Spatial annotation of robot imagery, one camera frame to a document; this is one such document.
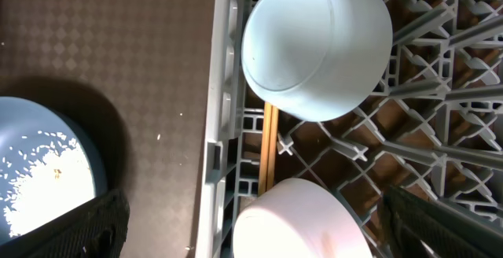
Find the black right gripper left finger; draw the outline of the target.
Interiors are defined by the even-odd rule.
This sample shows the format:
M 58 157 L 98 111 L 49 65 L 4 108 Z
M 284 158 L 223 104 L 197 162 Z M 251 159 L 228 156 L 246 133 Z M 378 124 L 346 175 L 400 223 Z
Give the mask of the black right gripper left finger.
M 1 245 L 10 258 L 118 258 L 127 239 L 130 205 L 110 190 Z

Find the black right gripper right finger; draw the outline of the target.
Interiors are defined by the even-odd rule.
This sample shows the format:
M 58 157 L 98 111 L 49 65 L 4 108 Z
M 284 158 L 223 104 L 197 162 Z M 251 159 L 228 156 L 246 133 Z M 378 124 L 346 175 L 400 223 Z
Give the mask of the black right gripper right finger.
M 502 228 L 466 208 L 390 186 L 379 203 L 394 257 L 501 257 Z

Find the leftover rice pile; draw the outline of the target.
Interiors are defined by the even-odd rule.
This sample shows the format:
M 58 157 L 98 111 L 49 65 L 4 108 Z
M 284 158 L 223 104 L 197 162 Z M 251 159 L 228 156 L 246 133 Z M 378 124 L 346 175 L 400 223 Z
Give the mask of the leftover rice pile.
M 24 235 L 97 196 L 75 136 L 35 131 L 1 140 L 1 242 Z

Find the dark blue plate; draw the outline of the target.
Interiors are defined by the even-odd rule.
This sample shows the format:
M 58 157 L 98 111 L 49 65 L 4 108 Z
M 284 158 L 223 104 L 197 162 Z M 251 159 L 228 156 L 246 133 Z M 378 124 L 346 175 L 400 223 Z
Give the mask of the dark blue plate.
M 3 244 L 107 190 L 100 153 L 77 123 L 27 99 L 1 99 Z

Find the pink bowl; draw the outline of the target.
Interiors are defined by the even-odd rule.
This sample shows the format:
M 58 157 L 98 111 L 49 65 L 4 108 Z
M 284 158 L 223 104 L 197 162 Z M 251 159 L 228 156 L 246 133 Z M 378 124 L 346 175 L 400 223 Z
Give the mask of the pink bowl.
M 372 253 L 354 217 L 330 192 L 285 179 L 250 203 L 233 228 L 235 258 L 362 258 Z

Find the light blue saucer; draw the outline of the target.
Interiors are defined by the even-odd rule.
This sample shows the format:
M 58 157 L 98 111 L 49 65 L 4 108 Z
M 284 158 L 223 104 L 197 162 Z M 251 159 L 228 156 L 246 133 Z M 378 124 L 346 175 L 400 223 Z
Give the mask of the light blue saucer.
M 392 43 L 384 0 L 259 0 L 244 29 L 241 64 L 259 98 L 323 122 L 373 92 Z

